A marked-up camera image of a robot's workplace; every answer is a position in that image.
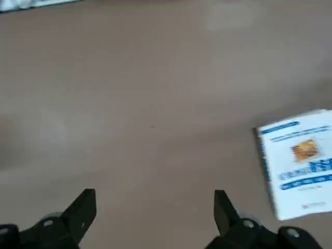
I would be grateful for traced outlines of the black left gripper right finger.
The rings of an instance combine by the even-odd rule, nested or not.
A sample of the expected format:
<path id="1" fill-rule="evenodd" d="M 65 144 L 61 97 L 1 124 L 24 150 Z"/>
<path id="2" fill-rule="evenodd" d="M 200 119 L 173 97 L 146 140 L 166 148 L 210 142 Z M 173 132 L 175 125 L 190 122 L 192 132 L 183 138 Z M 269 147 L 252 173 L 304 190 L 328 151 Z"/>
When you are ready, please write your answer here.
<path id="1" fill-rule="evenodd" d="M 299 227 L 282 226 L 272 232 L 250 218 L 241 218 L 223 190 L 214 191 L 214 220 L 219 231 L 209 249 L 318 249 L 317 240 Z"/>

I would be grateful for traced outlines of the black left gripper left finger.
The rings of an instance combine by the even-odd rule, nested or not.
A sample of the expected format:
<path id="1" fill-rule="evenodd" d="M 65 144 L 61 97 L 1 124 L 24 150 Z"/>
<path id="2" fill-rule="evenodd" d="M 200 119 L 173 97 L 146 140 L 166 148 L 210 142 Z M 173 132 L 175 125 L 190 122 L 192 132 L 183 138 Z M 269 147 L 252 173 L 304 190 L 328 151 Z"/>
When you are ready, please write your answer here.
<path id="1" fill-rule="evenodd" d="M 1 224 L 1 248 L 79 248 L 95 217 L 95 189 L 87 188 L 65 211 L 50 214 L 28 229 Z"/>

